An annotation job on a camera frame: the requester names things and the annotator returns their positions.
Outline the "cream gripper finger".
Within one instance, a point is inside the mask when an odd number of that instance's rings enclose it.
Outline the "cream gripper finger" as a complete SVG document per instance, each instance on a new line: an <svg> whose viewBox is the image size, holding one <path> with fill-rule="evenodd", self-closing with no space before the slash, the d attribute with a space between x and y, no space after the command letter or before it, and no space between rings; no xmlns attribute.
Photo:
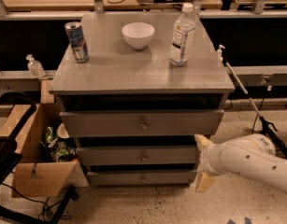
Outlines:
<svg viewBox="0 0 287 224"><path fill-rule="evenodd" d="M199 193L207 191L214 183L215 177L205 172L198 172L195 179L195 190Z"/></svg>
<svg viewBox="0 0 287 224"><path fill-rule="evenodd" d="M199 148L199 149L203 149L203 148L205 148L205 147L210 147L210 146L213 146L214 145L214 143L213 142L211 142L209 139L207 139L204 135L202 135L202 134L196 134L195 136L194 136L194 140L195 140L195 142L196 142L196 144L197 144L197 147Z"/></svg>

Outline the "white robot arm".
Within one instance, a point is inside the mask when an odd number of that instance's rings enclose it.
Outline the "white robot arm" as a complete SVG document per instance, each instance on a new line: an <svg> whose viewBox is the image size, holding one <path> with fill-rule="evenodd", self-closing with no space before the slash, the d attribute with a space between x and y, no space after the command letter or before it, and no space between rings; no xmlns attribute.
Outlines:
<svg viewBox="0 0 287 224"><path fill-rule="evenodd" d="M200 151L197 192L207 191L216 176L233 174L287 193L287 159L276 156L276 149L266 136L255 133L221 144L214 144L202 134L196 134L194 139Z"/></svg>

